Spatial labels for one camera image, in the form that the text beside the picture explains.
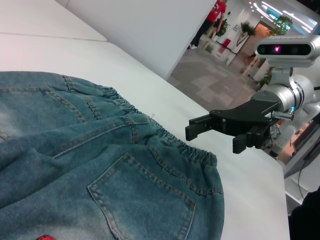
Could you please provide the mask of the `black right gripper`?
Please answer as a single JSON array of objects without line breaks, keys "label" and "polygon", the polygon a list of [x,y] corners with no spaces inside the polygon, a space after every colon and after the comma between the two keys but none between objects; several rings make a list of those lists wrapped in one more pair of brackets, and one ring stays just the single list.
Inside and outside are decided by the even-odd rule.
[{"label": "black right gripper", "polygon": [[273,122],[268,114],[277,110],[279,110],[278,102],[256,99],[233,109],[211,110],[208,115],[189,120],[189,125],[185,127],[185,139],[192,141],[199,134],[213,129],[234,136],[232,140],[234,154],[240,154],[246,148],[261,149],[269,137],[269,127]]}]

